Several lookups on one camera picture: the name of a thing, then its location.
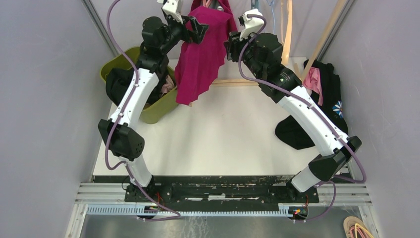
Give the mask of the light pink dress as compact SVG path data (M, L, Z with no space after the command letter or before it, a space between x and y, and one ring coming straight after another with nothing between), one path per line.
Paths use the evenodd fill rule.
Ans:
M173 90L176 86L176 82L172 79L172 77L168 74L163 84L160 92L160 97L162 98L166 94L168 94L171 90Z

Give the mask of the light blue hanger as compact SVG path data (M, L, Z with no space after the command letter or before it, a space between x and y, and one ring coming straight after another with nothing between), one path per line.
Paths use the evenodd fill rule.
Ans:
M272 33L275 35L276 34L276 11L275 11L275 7L276 7L276 0L266 0L267 5L270 7L270 11L271 11L271 16L272 16Z

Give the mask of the beige wooden hanger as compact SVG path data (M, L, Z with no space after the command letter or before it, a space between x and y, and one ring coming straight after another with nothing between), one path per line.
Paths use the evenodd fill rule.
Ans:
M293 30L293 1L292 0L282 0L281 1L281 10L283 7L286 7L287 13L287 26L285 36L282 36L283 40L283 52L282 52L282 62L284 65L289 63L290 52L291 52L291 41L292 41L292 30Z

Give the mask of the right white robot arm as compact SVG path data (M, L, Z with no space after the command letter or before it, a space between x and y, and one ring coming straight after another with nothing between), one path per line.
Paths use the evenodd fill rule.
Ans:
M288 181L286 196L299 202L306 191L328 182L360 148L357 136L349 137L320 110L297 75L282 64L283 45L271 33L241 38L231 32L224 42L227 58L245 65L261 91L292 116L315 144L319 155Z

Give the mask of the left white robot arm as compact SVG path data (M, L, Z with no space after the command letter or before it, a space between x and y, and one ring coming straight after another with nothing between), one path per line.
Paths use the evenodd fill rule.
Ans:
M139 57L131 60L133 75L128 80L122 98L117 100L117 109L109 119L100 120L98 129L105 143L105 154L112 152L118 157L130 176L131 183L138 186L137 195L143 201L154 199L156 188L150 185L153 175L143 158L144 138L135 127L146 102L158 83L168 74L167 53L179 41L199 44L209 26L199 23L193 16L182 16L178 22L167 15L167 23L159 17L149 17L143 22Z

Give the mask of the magenta skirt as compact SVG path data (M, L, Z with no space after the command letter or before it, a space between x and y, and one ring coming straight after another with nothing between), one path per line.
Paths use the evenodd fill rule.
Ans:
M234 15L229 1L212 0L222 10L194 0L189 16L193 16L208 29L200 44L183 43L178 64L175 67L177 84L176 102L189 105L209 90L210 85L218 78L219 68L224 65L227 41L230 32L237 31Z

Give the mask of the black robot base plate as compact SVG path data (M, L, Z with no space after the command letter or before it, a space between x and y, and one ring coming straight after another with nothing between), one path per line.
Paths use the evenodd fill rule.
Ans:
M276 211L278 204L319 203L315 188L299 192L290 176L154 176L144 191L176 212Z

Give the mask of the grey-blue plastic hanger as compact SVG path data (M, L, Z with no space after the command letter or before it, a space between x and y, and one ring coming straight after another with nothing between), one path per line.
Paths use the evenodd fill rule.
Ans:
M259 0L251 0L251 9L259 9L259 8L260 8Z

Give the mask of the pink hanger hook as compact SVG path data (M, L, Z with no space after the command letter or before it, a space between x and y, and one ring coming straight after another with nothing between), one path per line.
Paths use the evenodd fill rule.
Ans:
M213 0L202 0L202 6L204 7L210 7L210 5L212 4Z

